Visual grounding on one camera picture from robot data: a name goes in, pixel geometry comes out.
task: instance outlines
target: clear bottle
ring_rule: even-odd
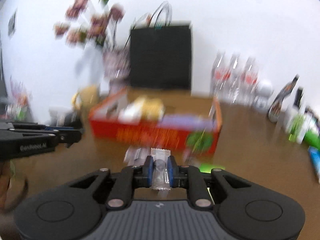
[[[241,75],[240,101],[243,105],[251,106],[258,80],[258,67],[255,58],[249,57]]]
[[[226,83],[224,101],[234,104],[239,101],[239,91],[241,85],[241,67],[239,64],[239,54],[233,54],[229,63],[229,78]]]
[[[211,71],[210,95],[217,97],[219,100],[223,99],[225,84],[230,76],[224,57],[224,52],[217,53]]]

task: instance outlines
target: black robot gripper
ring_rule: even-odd
[[[293,199],[221,169],[178,166],[173,156],[170,186],[186,189],[187,200],[134,199],[135,189],[151,186],[153,168],[148,156],[143,166],[100,169],[26,199],[14,213],[21,238],[295,240],[304,225]]]

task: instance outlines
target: blue package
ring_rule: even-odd
[[[308,152],[310,154],[310,159],[311,159],[311,162],[313,164],[313,167],[314,167],[316,175],[317,175],[318,183],[320,184],[320,155],[319,155],[319,150],[317,148],[314,148],[314,147],[310,146]]]

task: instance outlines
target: wall picture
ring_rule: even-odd
[[[12,36],[16,32],[16,16],[17,16],[17,10],[14,12],[14,14],[11,16],[8,24],[8,36]]]

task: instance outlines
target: gray ribbed panel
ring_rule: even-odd
[[[235,240],[209,212],[190,208],[187,201],[133,201],[110,212],[85,240]]]

